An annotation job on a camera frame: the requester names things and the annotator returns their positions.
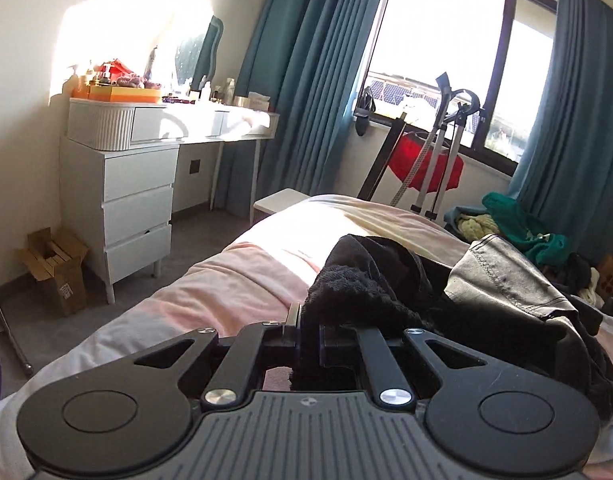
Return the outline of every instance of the window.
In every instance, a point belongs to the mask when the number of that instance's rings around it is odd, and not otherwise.
[[[555,5],[384,0],[362,87],[375,99],[371,118],[386,123],[406,112],[408,131],[429,131],[440,97],[435,78],[446,72],[453,89],[472,90],[481,103],[481,114],[469,117],[461,152],[512,174],[544,89]],[[449,112],[456,109],[453,103]]]

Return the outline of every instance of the wall socket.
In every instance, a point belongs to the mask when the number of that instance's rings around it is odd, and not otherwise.
[[[200,172],[200,159],[196,158],[195,160],[190,161],[189,165],[189,174],[199,173]]]

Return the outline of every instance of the bed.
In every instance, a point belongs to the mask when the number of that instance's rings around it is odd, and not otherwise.
[[[97,330],[40,370],[16,394],[0,400],[0,480],[32,474],[15,419],[24,400],[44,384],[198,327],[212,326],[221,336],[230,336],[252,322],[284,320],[290,304],[306,298],[329,252],[345,234],[392,238],[449,266],[468,248],[425,218],[344,196],[317,196],[275,214]],[[605,317],[598,339],[613,360],[612,317]],[[602,431],[585,472],[593,479],[613,479],[613,420]]]

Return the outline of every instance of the curtain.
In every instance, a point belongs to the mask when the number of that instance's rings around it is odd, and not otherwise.
[[[350,127],[350,95],[380,0],[267,0],[235,89],[280,114],[257,195],[331,189]],[[254,141],[227,143],[216,206],[248,216]]]
[[[560,0],[551,67],[509,193],[598,261],[613,252],[613,9]]]

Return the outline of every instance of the stool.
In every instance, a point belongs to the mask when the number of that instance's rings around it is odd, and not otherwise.
[[[261,198],[253,204],[253,219],[251,224],[257,223],[272,214],[279,213],[287,207],[291,207],[307,198],[309,198],[308,195],[300,193],[295,189],[289,189],[288,187],[282,191]]]

